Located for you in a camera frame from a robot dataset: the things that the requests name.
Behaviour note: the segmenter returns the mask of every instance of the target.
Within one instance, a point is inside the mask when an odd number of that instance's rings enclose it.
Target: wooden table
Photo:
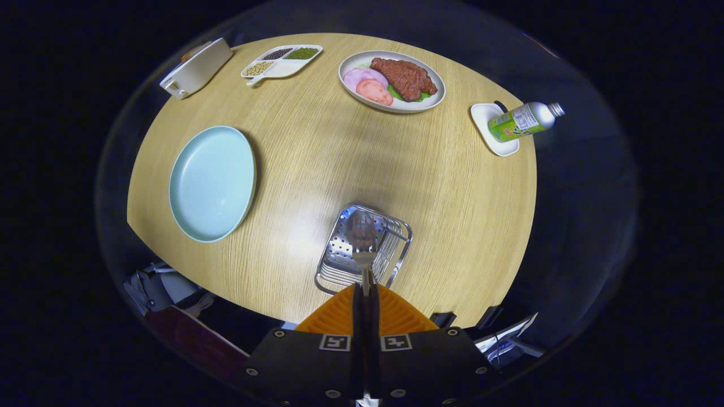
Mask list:
[[[250,61],[285,44],[324,51],[298,74],[257,88],[240,77]],[[337,78],[344,58],[389,50],[433,67],[445,100],[418,114],[372,109]],[[470,106],[522,103],[457,62],[414,46],[348,34],[300,34],[234,48],[196,94],[169,98],[138,152],[128,224],[148,247],[209,291],[262,314],[300,322],[329,298],[313,275],[339,210],[362,204],[406,221],[414,240],[392,289],[425,315],[453,311],[478,322],[501,302],[518,271],[533,220],[536,157],[531,138],[495,156]],[[236,127],[257,159],[246,219],[215,243],[188,238],[169,207],[169,176],[184,145],[214,125]]]

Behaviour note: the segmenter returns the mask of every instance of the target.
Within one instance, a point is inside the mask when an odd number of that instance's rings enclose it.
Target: meat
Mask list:
[[[416,101],[422,92],[437,93],[427,71],[412,62],[374,58],[370,68],[383,74],[405,101]]]

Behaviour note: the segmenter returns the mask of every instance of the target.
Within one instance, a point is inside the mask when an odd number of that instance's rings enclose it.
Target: wire rack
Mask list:
[[[379,249],[372,262],[375,283],[381,284],[387,279],[385,287],[390,288],[412,243],[410,225],[399,219],[362,205],[342,209],[337,215],[314,275],[317,288],[330,295],[356,282],[362,283],[362,266],[352,259],[352,245],[345,234],[347,219],[355,211],[369,213],[376,226],[375,240]]]

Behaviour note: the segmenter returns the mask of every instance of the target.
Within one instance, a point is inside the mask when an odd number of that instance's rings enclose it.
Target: empty plate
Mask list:
[[[215,242],[244,219],[255,186],[256,165],[246,137],[233,127],[210,127],[176,158],[169,184],[171,212],[189,238]]]

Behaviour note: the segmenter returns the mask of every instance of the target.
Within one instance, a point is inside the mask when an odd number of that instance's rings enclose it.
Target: black background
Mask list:
[[[3,139],[13,254],[3,309],[11,391],[0,397],[18,405],[245,404],[125,308],[98,252],[92,190],[108,129],[135,87],[173,51],[250,5],[3,6],[5,64],[14,71],[6,79],[18,92],[7,96]],[[487,402],[721,404],[713,294],[723,285],[712,244],[721,235],[713,199],[720,134],[712,129],[721,126],[706,124],[718,101],[707,96],[716,80],[704,72],[715,60],[720,13],[653,1],[479,6],[592,79],[626,126],[644,188],[639,254],[618,296],[570,347]],[[700,142],[682,146],[683,137]]]

